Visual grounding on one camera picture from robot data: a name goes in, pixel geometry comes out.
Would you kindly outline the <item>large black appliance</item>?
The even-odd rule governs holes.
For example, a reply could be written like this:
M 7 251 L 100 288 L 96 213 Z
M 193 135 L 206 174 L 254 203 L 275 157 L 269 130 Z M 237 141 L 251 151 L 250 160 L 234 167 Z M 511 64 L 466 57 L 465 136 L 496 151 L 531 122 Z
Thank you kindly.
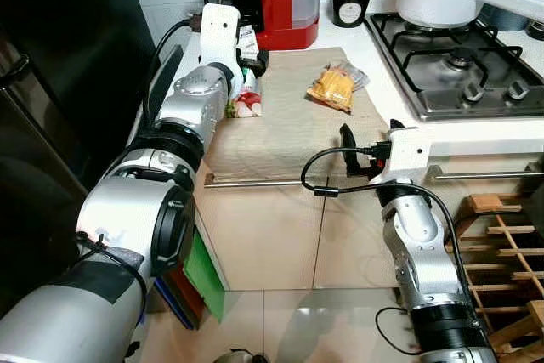
M 153 63 L 139 0 L 0 0 L 0 317 L 69 269 Z

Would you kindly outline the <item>steel gas hob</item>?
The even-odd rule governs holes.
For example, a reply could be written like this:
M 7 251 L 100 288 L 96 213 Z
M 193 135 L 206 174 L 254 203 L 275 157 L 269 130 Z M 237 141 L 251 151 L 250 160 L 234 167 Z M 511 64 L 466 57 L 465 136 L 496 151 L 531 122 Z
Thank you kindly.
M 420 122 L 544 116 L 543 78 L 494 26 L 427 28 L 397 13 L 364 22 Z

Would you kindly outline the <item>grey robot left foot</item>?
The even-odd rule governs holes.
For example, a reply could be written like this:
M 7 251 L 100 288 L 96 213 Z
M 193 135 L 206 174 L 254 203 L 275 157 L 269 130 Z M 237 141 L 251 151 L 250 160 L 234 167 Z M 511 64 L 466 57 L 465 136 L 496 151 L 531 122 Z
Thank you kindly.
M 229 349 L 218 356 L 213 363 L 269 363 L 267 356 L 248 349 Z

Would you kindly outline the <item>grey blue pot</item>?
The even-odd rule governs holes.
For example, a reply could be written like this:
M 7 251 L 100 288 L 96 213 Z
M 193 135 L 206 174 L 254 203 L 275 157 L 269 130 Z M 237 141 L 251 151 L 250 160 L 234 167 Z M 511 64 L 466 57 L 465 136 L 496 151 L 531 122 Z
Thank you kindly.
M 479 12 L 479 21 L 485 26 L 493 26 L 497 31 L 524 31 L 532 18 L 485 4 Z

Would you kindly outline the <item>cream kitchen base cabinet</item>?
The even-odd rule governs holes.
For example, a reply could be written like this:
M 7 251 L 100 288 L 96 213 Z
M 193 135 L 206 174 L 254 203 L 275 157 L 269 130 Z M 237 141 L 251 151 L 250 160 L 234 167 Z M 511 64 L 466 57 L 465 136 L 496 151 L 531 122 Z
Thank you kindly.
M 342 28 L 323 14 L 308 51 L 319 48 L 341 48 L 346 60 L 370 78 L 366 93 L 385 121 L 427 130 L 430 161 L 447 173 L 522 170 L 541 157 L 541 118 L 420 122 L 365 26 Z M 203 242 L 226 288 L 261 292 L 396 286 L 381 208 L 372 192 L 330 199 L 299 185 L 209 189 L 203 187 L 209 173 L 201 164 L 195 203 Z M 519 180 L 430 180 L 426 185 L 457 212 L 463 197 L 511 195 Z

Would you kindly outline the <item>red cutting board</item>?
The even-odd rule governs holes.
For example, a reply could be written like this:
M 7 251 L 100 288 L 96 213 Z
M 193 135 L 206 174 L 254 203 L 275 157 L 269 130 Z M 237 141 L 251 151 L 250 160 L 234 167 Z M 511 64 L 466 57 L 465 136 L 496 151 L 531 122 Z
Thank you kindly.
M 175 267 L 167 271 L 162 277 L 173 290 L 178 301 L 182 302 L 188 319 L 193 321 L 195 330 L 201 325 L 203 313 L 205 313 L 205 301 L 195 287 L 190 284 L 182 267 Z

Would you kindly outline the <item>wooden wine rack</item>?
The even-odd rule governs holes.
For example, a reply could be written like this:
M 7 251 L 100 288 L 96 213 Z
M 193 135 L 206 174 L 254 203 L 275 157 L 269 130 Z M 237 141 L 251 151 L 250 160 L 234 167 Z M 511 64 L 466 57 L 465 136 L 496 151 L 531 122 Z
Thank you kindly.
M 465 197 L 455 232 L 475 312 L 500 363 L 543 363 L 544 241 L 521 197 Z

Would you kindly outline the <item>blue cutting board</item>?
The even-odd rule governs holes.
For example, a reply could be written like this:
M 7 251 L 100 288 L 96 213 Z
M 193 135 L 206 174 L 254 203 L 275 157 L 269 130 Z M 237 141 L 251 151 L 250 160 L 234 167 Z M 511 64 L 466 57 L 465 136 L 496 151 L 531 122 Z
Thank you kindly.
M 175 296 L 167 282 L 163 278 L 156 278 L 155 287 L 160 297 L 163 298 L 164 303 L 174 313 L 176 319 L 178 319 L 180 325 L 187 329 L 187 331 L 194 331 L 195 326 L 193 321 L 188 319 L 182 302 L 178 301 L 178 297 Z

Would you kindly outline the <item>green cutting board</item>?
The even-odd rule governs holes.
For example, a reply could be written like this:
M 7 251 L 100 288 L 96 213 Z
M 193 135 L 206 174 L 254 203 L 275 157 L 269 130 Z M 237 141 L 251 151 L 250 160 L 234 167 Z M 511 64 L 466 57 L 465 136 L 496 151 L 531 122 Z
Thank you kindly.
M 221 323 L 226 312 L 226 289 L 212 260 L 201 232 L 195 230 L 183 271 L 195 291 L 201 296 L 207 311 L 218 323 Z

